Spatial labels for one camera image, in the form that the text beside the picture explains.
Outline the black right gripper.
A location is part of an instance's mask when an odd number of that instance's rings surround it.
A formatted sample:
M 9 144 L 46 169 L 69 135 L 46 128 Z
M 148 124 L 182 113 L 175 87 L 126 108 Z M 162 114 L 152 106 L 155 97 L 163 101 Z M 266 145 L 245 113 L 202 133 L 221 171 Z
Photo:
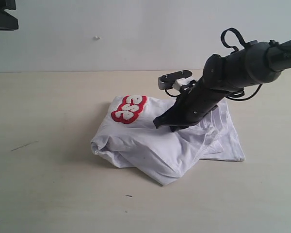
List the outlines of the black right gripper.
M 168 126 L 171 132 L 195 126 L 225 96 L 225 91 L 212 90 L 203 82 L 198 82 L 185 96 L 176 101 L 171 111 L 156 117 L 153 120 L 154 126 L 156 129 Z

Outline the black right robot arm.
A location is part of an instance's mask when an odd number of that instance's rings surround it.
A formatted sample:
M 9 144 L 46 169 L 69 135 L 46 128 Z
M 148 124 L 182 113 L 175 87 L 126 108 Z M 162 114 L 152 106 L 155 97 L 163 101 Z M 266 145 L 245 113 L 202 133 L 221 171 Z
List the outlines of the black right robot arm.
M 198 124 L 217 104 L 245 87 L 275 81 L 291 68 L 291 40 L 279 44 L 249 42 L 226 57 L 213 54 L 196 84 L 181 91 L 175 104 L 153 121 L 156 128 L 168 126 L 175 132 Z

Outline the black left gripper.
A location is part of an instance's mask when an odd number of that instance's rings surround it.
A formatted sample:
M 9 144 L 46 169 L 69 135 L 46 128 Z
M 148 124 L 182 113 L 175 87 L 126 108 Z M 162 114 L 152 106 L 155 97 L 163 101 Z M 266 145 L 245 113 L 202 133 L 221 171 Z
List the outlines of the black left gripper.
M 16 10 L 16 1 L 0 0 L 0 31 L 18 30 L 18 19 L 7 13 L 5 10 Z

